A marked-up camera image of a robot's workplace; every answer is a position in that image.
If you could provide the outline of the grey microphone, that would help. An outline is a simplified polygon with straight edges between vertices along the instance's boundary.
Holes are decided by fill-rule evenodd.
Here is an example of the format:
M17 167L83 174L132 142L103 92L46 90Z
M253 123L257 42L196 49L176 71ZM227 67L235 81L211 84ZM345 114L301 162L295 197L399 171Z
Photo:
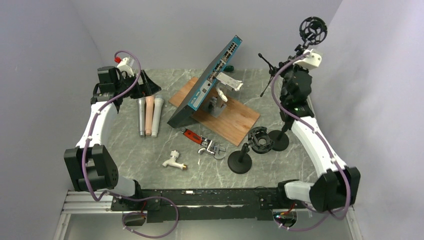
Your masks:
M138 110L138 133L141 138L146 136L145 132L145 110L146 110L146 98L138 98L136 100Z

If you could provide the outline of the pink microphone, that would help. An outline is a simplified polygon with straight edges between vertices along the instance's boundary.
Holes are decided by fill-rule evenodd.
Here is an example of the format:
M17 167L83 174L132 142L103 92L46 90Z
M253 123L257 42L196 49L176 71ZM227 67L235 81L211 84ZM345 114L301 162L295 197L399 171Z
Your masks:
M147 96L146 99L146 113L145 113L145 135L150 136L152 134L152 124L153 124L153 113L154 113L154 101L155 97L153 95Z

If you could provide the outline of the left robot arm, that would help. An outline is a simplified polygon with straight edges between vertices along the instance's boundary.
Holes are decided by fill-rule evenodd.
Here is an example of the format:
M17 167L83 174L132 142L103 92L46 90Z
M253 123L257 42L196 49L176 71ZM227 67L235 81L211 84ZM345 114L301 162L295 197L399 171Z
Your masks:
M139 209L144 196L137 181L121 176L107 150L111 126L124 98L140 100L161 90L144 70L127 65L104 66L97 70L99 82L90 99L90 117L81 139L64 152L64 162L77 192L105 191L124 196L124 204Z

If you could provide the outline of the black round-base mic stand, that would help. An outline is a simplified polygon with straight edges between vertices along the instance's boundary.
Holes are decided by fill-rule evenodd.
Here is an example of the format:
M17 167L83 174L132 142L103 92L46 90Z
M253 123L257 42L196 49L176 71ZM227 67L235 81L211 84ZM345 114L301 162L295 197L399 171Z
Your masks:
M257 154L266 154L272 150L274 141L268 135L268 129L264 126L252 128L247 134L247 142L245 142L241 150L233 151L228 159L227 165L229 169L236 174L247 173L253 165L249 151L252 150Z

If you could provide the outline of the white microphone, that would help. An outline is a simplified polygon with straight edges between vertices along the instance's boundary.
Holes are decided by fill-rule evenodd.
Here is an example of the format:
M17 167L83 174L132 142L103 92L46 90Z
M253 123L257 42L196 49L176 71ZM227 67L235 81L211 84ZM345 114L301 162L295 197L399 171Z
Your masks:
M162 114L162 107L165 100L161 94L156 95L154 99L154 110L152 116L151 136L156 138L158 136L160 119Z

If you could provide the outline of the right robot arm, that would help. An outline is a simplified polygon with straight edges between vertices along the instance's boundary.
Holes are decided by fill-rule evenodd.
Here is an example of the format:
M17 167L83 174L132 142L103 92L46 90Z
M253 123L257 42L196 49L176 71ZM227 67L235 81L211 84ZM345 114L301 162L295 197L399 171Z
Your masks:
M319 213L346 213L354 204L361 174L356 167L347 164L335 153L311 111L307 97L312 91L309 71L287 61L272 79L274 84L282 77L280 96L272 97L279 107L284 122L282 131L290 130L302 143L312 160L317 180L314 183L286 180L278 184L276 203L287 208L293 202L309 203Z

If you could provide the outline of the black tripod mic stand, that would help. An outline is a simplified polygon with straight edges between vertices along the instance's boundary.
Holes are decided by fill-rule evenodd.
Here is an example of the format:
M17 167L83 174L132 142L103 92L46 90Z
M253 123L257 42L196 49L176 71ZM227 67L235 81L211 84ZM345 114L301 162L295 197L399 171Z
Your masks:
M270 79L262 93L259 95L259 97L263 97L265 91L267 90L268 86L270 85L272 79L274 78L278 70L280 70L286 63L293 60L295 57L298 57L303 54L304 51L308 50L309 46L316 46L323 42L327 37L327 33L328 28L325 21L317 16L310 16L304 19L299 26L299 35L303 41L303 44L299 44L294 49L294 51L296 52L295 56L289 56L287 61L279 62L278 66L273 66L268 60L263 57L261 53L258 53L258 56L268 64L268 73L270 74Z

